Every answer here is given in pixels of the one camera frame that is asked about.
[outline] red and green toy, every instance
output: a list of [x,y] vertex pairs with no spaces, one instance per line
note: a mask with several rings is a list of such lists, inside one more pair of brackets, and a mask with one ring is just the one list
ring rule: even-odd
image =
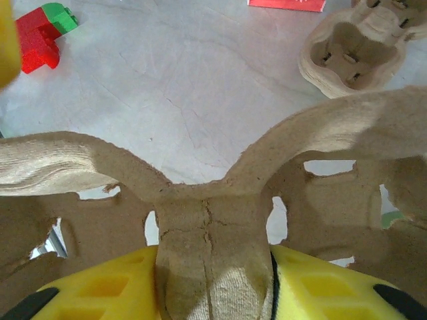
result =
[[46,3],[16,20],[21,43],[22,71],[42,65],[54,69],[59,63],[55,39],[77,27],[73,13],[60,3]]

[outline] green toy block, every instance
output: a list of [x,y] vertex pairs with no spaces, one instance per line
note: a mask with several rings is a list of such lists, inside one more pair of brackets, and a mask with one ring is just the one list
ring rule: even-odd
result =
[[388,229],[392,226],[393,222],[400,219],[406,219],[406,217],[400,211],[385,213],[381,217],[381,226],[383,229]]
[[46,3],[42,5],[41,8],[49,22],[52,23],[62,35],[75,29],[79,24],[71,10],[60,3]]

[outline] yellow plastic object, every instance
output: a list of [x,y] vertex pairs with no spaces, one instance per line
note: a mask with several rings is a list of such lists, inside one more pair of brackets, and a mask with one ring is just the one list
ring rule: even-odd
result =
[[[272,246],[280,284],[275,320],[406,320],[373,286],[390,283]],[[160,320],[155,302],[157,246],[42,287],[59,293],[33,320]]]
[[146,247],[44,286],[59,293],[32,320],[157,320],[154,265]]
[[390,283],[272,246],[280,290],[277,320],[405,320],[373,290]]
[[0,0],[0,89],[9,84],[21,69],[19,42],[8,0]]

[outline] white floor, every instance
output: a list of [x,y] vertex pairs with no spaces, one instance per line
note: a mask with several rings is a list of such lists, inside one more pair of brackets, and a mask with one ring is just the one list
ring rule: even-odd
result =
[[[45,2],[16,0],[15,14]],[[324,13],[308,13],[246,2],[62,0],[81,25],[57,40],[58,68],[21,74],[0,94],[1,131],[88,133],[129,149],[173,182],[222,178],[271,126],[326,100],[300,75],[297,55],[328,13],[350,6],[328,0]],[[426,40],[408,44],[387,89],[409,84],[427,85]],[[349,163],[310,165],[330,174]],[[275,207],[272,243],[286,236],[284,206],[275,199]]]

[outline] cardboard egg carton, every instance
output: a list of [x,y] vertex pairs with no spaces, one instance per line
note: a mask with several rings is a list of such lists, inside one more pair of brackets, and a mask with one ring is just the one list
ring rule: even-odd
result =
[[406,42],[427,35],[427,1],[359,0],[308,36],[298,65],[329,98],[375,91],[399,70]]
[[[88,135],[2,139],[0,314],[54,279],[145,247],[145,220],[155,211],[163,320],[270,320],[266,221],[277,196],[288,210],[283,245],[326,260],[353,255],[352,269],[427,304],[426,105],[427,87],[325,101],[278,123],[223,179],[200,185],[173,183]],[[304,169],[333,159],[356,163],[331,176]],[[108,199],[75,193],[116,184],[121,191]],[[381,184],[406,217],[389,229],[381,228]],[[30,260],[58,217],[68,257]]]

